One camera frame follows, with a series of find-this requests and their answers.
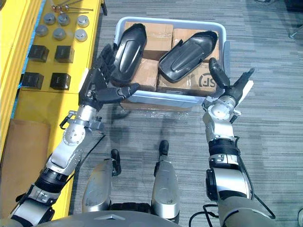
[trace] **robot leg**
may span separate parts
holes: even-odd
[[[159,162],[155,166],[155,182],[152,192],[151,208],[161,218],[178,223],[180,198],[178,195],[178,178],[168,158],[169,144],[163,140],[159,147]]]
[[[111,200],[112,176],[121,173],[118,150],[111,151],[111,158],[97,165],[90,175],[82,198],[82,212],[108,210]]]

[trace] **black block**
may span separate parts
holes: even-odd
[[[25,72],[22,80],[23,87],[41,89],[44,76],[38,72]]]
[[[27,57],[31,61],[46,62],[48,53],[49,50],[46,46],[32,45]]]
[[[71,83],[71,76],[67,73],[54,72],[52,74],[50,87],[55,90],[69,90]]]
[[[74,53],[75,51],[71,46],[57,46],[55,59],[60,63],[72,63]]]

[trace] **yellow table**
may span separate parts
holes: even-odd
[[[54,4],[59,4],[62,0],[53,0]],[[86,68],[91,67],[95,37],[97,31],[98,17],[100,13],[101,0],[83,0],[73,7],[93,9],[88,14],[89,25],[81,28],[76,24],[80,14],[68,14],[71,22],[67,26],[60,26],[56,21],[48,27],[48,35],[36,36],[33,44],[44,45],[49,49],[46,62],[28,61],[26,72],[38,72],[44,76],[40,90],[32,88],[22,88],[19,93],[18,104],[15,118],[44,122],[51,125],[50,141],[48,153],[51,154],[55,147],[60,143],[63,130],[59,124],[67,115],[69,110],[78,109],[78,92],[82,73]],[[47,0],[42,12],[39,24],[43,23],[46,13],[52,12],[51,0]],[[52,37],[53,31],[61,27],[66,32],[66,38],[62,41]],[[84,42],[79,42],[74,38],[77,29],[84,29],[88,38]],[[74,49],[73,63],[58,63],[55,59],[55,52],[58,45],[70,45]],[[71,76],[69,90],[54,90],[50,87],[53,72],[68,73]],[[53,205],[55,210],[54,219],[68,215],[71,198],[72,180],[70,180],[61,192],[58,201]]]

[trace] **black plastic part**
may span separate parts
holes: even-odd
[[[53,72],[50,87],[55,90],[69,90],[71,76],[68,73]]]
[[[44,191],[59,193],[65,186],[67,177],[67,175],[57,173],[50,168],[45,168],[41,171],[35,185]]]
[[[151,206],[148,203],[135,203],[135,202],[114,203],[109,207],[109,210],[129,210],[129,211],[137,211],[137,212],[150,214]]]
[[[212,140],[208,143],[209,154],[216,155],[216,154],[228,154],[228,155],[239,155],[240,151],[236,147],[234,141],[229,139],[218,139]]]
[[[234,121],[236,120],[238,118],[238,116],[237,115],[234,115],[234,116],[232,116],[232,118],[230,119],[230,123],[232,124],[232,123],[234,123]]]
[[[24,218],[21,218],[17,215],[13,215],[10,219],[13,219],[17,222],[19,222],[23,227],[31,227],[33,226],[32,223],[30,223],[29,221],[25,220]]]
[[[23,87],[41,89],[44,76],[38,72],[25,72],[22,80]]]
[[[114,62],[115,70],[111,74],[114,82],[128,84],[132,81],[141,62],[146,42],[143,24],[134,24],[123,32]]]
[[[236,191],[224,190],[219,192],[219,196],[221,200],[225,200],[231,196],[244,197],[246,198],[246,194]]]
[[[41,218],[38,224],[42,224],[52,220],[54,214],[55,214],[54,209],[50,207],[48,211],[43,215],[43,217]]]
[[[206,194],[211,201],[218,201],[216,178],[212,169],[206,171]]]
[[[181,40],[159,61],[159,72],[170,83],[176,83],[194,70],[214,50],[218,35],[198,32],[183,43]]]
[[[135,83],[128,87],[111,87],[101,89],[96,93],[96,100],[103,104],[119,103],[123,99],[129,98],[133,95],[140,85]]]
[[[159,154],[168,155],[169,154],[169,142],[167,140],[162,140],[159,145]]]
[[[60,129],[65,130],[66,128],[64,128],[63,126],[67,123],[67,121],[70,119],[69,116],[66,116],[63,121],[59,124]]]
[[[221,66],[217,62],[215,58],[211,58],[208,63],[208,68],[210,74],[212,75],[213,79],[217,83],[217,85],[225,89],[226,87],[231,85],[231,82],[225,72],[222,70]]]
[[[240,101],[243,95],[243,89],[247,84],[250,76],[255,71],[254,68],[251,68],[248,72],[244,72],[240,78],[233,84],[231,87],[227,87],[222,96],[231,96],[236,101],[236,105]]]
[[[59,63],[73,63],[75,51],[71,46],[57,46],[55,59]]]
[[[99,90],[107,88],[107,82],[110,79],[111,72],[114,70],[114,51],[108,44],[106,45],[93,67],[89,70],[82,88],[79,92],[79,105],[90,105],[99,111],[103,103],[97,101],[96,93]]]
[[[46,62],[48,53],[49,49],[46,46],[32,45],[27,57],[31,61]]]
[[[119,151],[117,149],[112,149],[110,156],[115,160],[113,162],[113,168],[116,170],[115,176],[118,176],[122,172]]]

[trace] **black car part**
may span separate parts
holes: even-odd
[[[176,83],[194,70],[214,50],[218,40],[215,32],[198,32],[180,42],[159,61],[159,72],[170,83]]]
[[[143,50],[147,43],[145,26],[134,24],[122,34],[114,61],[115,70],[111,80],[120,84],[128,84],[134,78],[141,62]]]

